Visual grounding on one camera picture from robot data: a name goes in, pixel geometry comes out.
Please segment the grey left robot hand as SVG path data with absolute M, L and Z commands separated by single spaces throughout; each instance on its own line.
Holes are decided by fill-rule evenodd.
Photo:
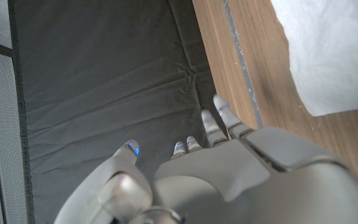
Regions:
M 152 180 L 130 140 L 60 209 L 56 223 L 358 223 L 358 179 L 334 154 L 280 128 L 252 129 L 220 96 L 208 147 L 178 142 Z

